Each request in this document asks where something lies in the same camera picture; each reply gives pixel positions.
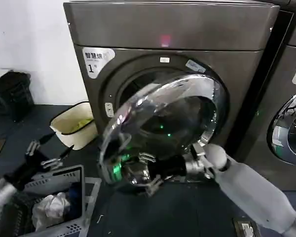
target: round porthole door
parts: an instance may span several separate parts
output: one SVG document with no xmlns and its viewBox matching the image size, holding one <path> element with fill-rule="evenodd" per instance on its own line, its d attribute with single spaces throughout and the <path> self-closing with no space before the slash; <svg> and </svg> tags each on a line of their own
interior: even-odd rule
<svg viewBox="0 0 296 237">
<path fill-rule="evenodd" d="M 274 118 L 267 139 L 279 159 L 296 165 L 296 95 Z"/>
<path fill-rule="evenodd" d="M 224 121 L 226 103 L 223 85 L 205 74 L 181 72 L 146 85 L 123 103 L 103 133 L 105 180 L 121 188 L 149 185 L 155 177 L 142 158 L 172 161 L 194 142 L 209 143 Z"/>
</svg>

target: white cloth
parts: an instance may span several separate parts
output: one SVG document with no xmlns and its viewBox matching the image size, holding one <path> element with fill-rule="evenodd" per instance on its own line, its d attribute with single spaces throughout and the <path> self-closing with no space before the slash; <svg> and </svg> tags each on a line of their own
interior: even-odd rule
<svg viewBox="0 0 296 237">
<path fill-rule="evenodd" d="M 33 207 L 32 222 L 36 231 L 63 222 L 63 216 L 69 209 L 70 203 L 65 193 L 59 193 L 56 196 L 48 195 Z"/>
</svg>

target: white bucket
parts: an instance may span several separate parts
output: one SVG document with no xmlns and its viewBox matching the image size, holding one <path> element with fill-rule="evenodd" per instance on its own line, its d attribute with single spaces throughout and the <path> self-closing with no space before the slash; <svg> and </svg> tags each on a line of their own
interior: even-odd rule
<svg viewBox="0 0 296 237">
<path fill-rule="evenodd" d="M 98 135 L 89 102 L 80 102 L 57 115 L 50 128 L 67 147 L 74 145 L 74 150 L 80 150 Z"/>
</svg>

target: white plastic basket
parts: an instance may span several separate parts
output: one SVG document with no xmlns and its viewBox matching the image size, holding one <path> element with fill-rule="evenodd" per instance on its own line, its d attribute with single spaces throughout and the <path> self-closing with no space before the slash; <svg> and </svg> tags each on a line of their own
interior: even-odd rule
<svg viewBox="0 0 296 237">
<path fill-rule="evenodd" d="M 85 119 L 90 119 L 90 122 L 72 132 L 73 128 Z M 54 117 L 50 128 L 67 147 L 74 145 L 74 150 L 82 149 L 98 135 L 91 106 L 87 101 L 80 102 Z"/>
<path fill-rule="evenodd" d="M 76 232 L 85 231 L 86 202 L 85 202 L 85 178 L 82 165 L 72 166 L 49 173 L 36 175 L 34 181 L 29 182 L 24 191 L 17 193 L 0 216 L 0 236 L 4 237 L 64 237 Z M 32 208 L 45 196 L 68 189 L 72 183 L 81 184 L 81 211 L 82 215 L 74 220 L 67 221 L 45 230 L 35 232 L 32 224 Z M 100 185 L 94 184 L 91 195 L 95 204 Z"/>
</svg>

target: front-load washing machine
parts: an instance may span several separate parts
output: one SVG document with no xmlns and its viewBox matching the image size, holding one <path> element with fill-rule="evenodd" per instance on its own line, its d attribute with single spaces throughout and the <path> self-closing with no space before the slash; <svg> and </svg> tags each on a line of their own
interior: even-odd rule
<svg viewBox="0 0 296 237">
<path fill-rule="evenodd" d="M 296 19 L 293 11 L 290 15 L 288 24 L 281 19 L 287 33 L 280 38 L 259 94 L 261 101 L 245 135 L 239 135 L 241 143 L 234 154 L 282 190 L 296 190 Z M 244 107 L 251 106 L 244 102 Z"/>
<path fill-rule="evenodd" d="M 279 10 L 250 0 L 72 1 L 64 8 L 99 133 L 142 87 L 170 74 L 198 72 L 219 81 L 227 95 L 214 138 L 220 145 Z"/>
</svg>

